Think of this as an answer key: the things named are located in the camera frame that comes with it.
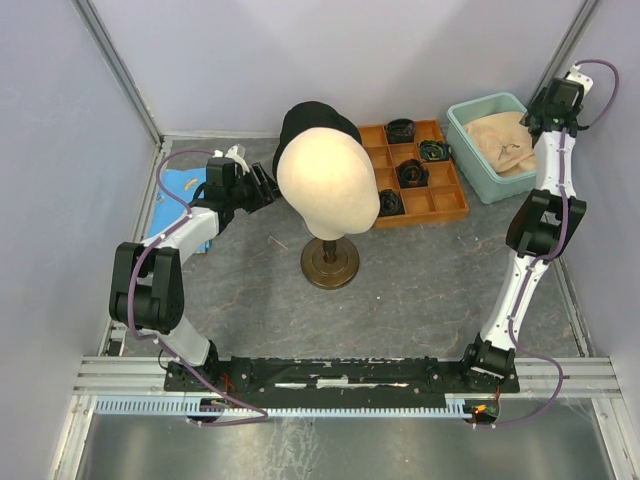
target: metal rail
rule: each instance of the metal rail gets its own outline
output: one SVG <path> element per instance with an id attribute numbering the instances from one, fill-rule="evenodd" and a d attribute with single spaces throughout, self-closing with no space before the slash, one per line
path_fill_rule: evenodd
<path id="1" fill-rule="evenodd" d="M 558 359 L 564 369 L 562 396 L 565 398 L 622 398 L 609 358 Z M 558 372 L 537 359 L 516 359 L 521 392 L 504 398 L 550 396 Z M 206 392 L 165 392 L 165 371 L 155 357 L 85 357 L 74 386 L 74 395 L 217 397 Z M 447 398 L 488 398 L 487 394 L 455 394 Z"/>

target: blue cloth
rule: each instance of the blue cloth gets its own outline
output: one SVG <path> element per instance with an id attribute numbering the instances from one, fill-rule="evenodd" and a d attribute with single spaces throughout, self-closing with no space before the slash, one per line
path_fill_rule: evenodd
<path id="1" fill-rule="evenodd" d="M 196 187 L 205 181 L 204 168 L 192 168 L 191 170 L 165 170 L 162 174 L 162 183 L 167 190 L 189 203 L 193 199 Z M 151 222 L 149 235 L 153 236 L 175 222 L 184 213 L 184 207 L 164 192 L 158 190 L 156 205 Z M 211 246 L 211 240 L 201 245 L 196 253 L 206 253 Z"/>

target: light blue bin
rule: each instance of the light blue bin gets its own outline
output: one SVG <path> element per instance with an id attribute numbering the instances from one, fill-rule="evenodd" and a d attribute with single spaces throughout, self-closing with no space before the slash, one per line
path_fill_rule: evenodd
<path id="1" fill-rule="evenodd" d="M 447 143 L 451 145 L 456 164 L 467 177 L 482 203 L 493 203 L 532 190 L 536 186 L 536 171 L 532 170 L 513 177 L 501 177 L 480 153 L 464 130 L 464 126 L 473 120 L 494 113 L 518 111 L 524 114 L 526 108 L 516 97 L 506 92 L 459 103 L 447 111 L 450 122 L 447 129 Z"/>

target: gray floor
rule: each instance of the gray floor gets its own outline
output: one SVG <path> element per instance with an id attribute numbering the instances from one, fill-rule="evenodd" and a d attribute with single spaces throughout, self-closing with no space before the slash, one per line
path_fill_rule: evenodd
<path id="1" fill-rule="evenodd" d="M 505 419 L 539 405 L 503 400 Z M 274 419 L 196 428 L 171 417 L 96 416 L 78 480 L 613 480 L 587 400 L 517 428 L 462 420 Z"/>
<path id="2" fill-rule="evenodd" d="M 247 148 L 268 165 L 276 139 L 181 140 L 183 148 Z M 185 155 L 172 168 L 204 166 Z M 346 288 L 328 292 L 306 282 L 299 259 L 311 235 L 283 200 L 252 215 L 238 212 L 213 248 L 184 266 L 186 315 L 222 356 L 458 357 L 486 321 L 506 269 L 504 236 L 524 196 L 483 205 L 465 182 L 465 220 L 351 236 L 361 268 Z M 540 282 L 522 342 L 556 357 L 578 349 L 556 276 Z M 129 340 L 127 355 L 153 355 Z"/>

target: mannequin head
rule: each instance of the mannequin head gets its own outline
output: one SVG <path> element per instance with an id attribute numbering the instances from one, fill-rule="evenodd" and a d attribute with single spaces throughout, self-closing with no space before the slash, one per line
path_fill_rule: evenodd
<path id="1" fill-rule="evenodd" d="M 380 211 L 373 166 L 351 136 L 310 128 L 284 149 L 277 170 L 284 198 L 321 240 L 366 232 Z"/>

